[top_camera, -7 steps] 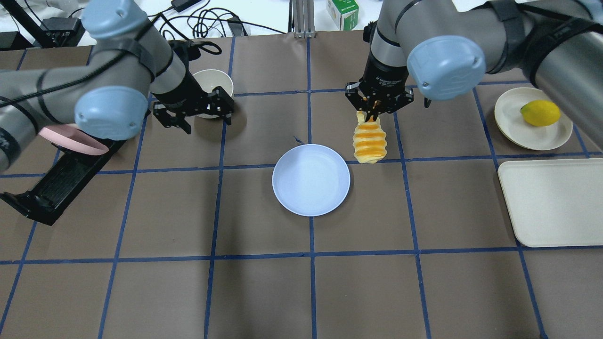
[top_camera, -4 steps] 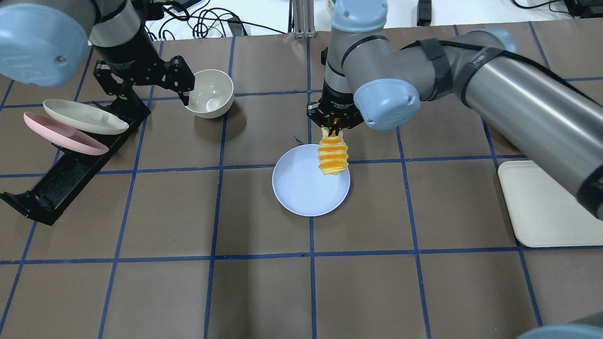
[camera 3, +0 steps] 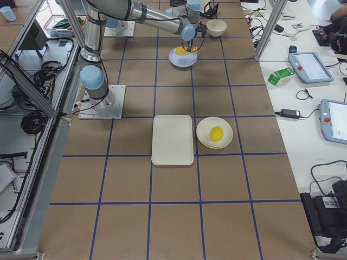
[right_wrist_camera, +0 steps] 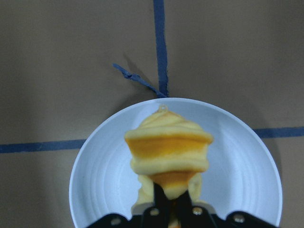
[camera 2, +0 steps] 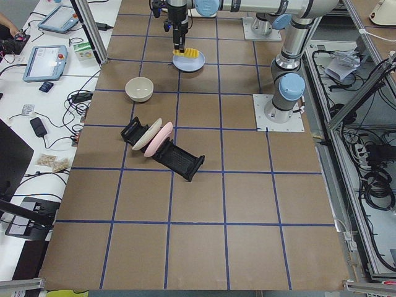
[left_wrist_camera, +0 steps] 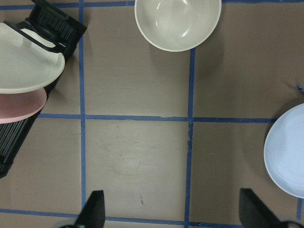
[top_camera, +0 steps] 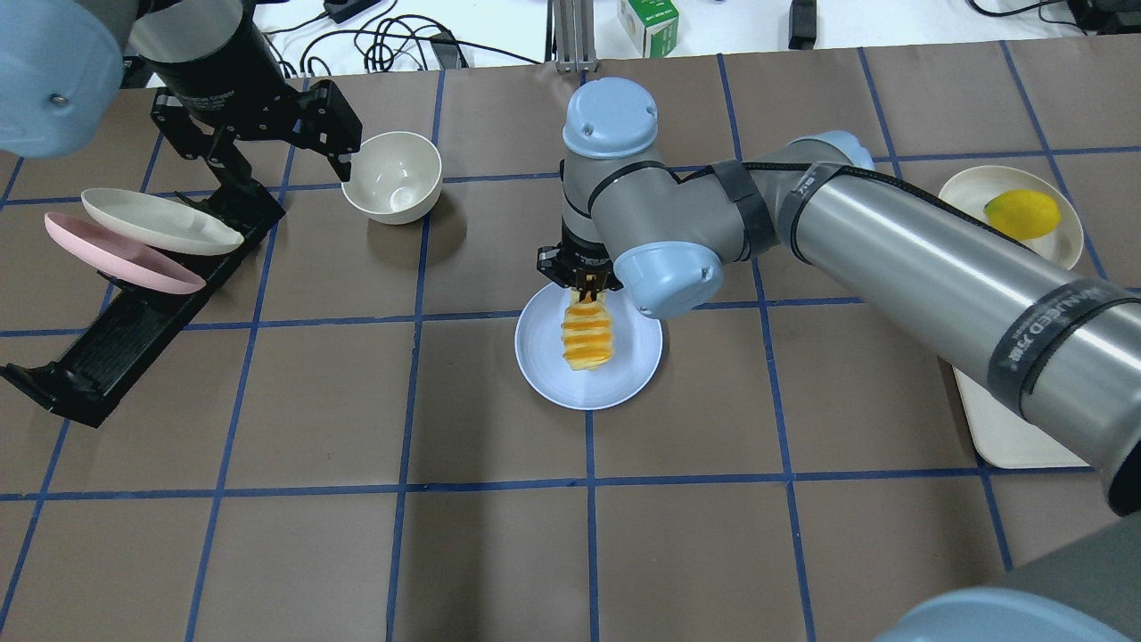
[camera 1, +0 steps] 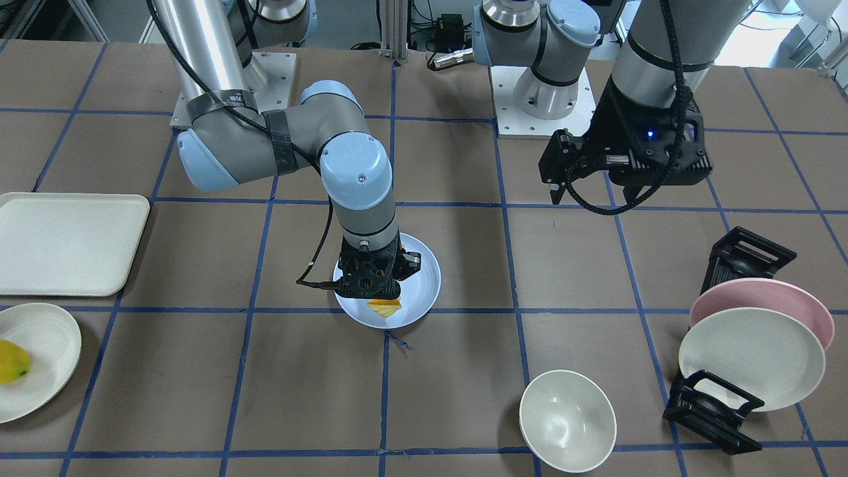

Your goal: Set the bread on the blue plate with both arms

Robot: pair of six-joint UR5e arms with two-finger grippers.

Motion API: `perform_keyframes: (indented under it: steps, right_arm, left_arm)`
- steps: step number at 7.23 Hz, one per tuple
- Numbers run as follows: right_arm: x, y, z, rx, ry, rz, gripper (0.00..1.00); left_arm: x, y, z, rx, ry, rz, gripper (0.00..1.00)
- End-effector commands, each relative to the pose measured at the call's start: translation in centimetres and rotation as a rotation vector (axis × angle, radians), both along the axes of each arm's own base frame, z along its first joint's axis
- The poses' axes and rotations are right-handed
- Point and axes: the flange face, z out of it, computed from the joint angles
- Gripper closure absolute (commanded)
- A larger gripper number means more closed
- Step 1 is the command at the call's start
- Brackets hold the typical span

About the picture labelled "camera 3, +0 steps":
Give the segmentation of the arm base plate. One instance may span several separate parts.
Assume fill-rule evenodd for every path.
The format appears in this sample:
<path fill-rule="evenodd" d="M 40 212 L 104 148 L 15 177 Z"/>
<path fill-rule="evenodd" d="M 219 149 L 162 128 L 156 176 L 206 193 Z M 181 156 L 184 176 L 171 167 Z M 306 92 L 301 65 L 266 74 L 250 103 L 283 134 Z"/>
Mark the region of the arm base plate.
<path fill-rule="evenodd" d="M 125 92 L 126 86 L 123 84 L 109 85 L 108 95 L 97 104 L 99 101 L 91 99 L 85 91 L 83 99 L 87 99 L 87 101 L 78 106 L 82 110 L 79 112 L 78 118 L 81 120 L 121 119 Z"/>
<path fill-rule="evenodd" d="M 106 22 L 105 37 L 120 38 L 120 37 L 133 37 L 135 29 L 135 22 L 119 21 L 108 19 Z"/>

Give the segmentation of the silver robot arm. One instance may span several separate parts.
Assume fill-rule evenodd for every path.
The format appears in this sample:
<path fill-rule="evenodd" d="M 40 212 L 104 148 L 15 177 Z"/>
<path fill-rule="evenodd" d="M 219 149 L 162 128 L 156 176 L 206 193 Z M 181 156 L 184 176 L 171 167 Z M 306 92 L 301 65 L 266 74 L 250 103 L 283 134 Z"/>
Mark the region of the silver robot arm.
<path fill-rule="evenodd" d="M 121 62 L 112 54 L 124 55 L 127 39 L 105 38 L 107 20 L 117 21 L 113 33 L 123 33 L 132 22 L 141 28 L 150 26 L 179 36 L 192 47 L 198 31 L 201 2 L 156 9 L 137 1 L 87 1 L 85 44 L 79 54 L 79 78 L 89 100 L 81 105 L 82 119 L 120 119 L 123 113 L 125 86 L 117 84 Z"/>
<path fill-rule="evenodd" d="M 106 26 L 112 30 L 124 31 L 128 28 L 128 22 L 108 17 L 106 21 Z"/>

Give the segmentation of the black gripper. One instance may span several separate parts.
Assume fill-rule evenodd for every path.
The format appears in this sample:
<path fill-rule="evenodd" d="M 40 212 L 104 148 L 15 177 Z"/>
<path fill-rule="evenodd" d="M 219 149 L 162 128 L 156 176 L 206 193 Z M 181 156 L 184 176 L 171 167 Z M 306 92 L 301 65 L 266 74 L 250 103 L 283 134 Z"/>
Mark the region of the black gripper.
<path fill-rule="evenodd" d="M 194 48 L 194 38 L 196 36 L 196 33 L 194 33 L 192 39 L 190 39 L 188 42 L 187 42 L 187 52 L 191 52 L 193 51 L 193 48 Z"/>

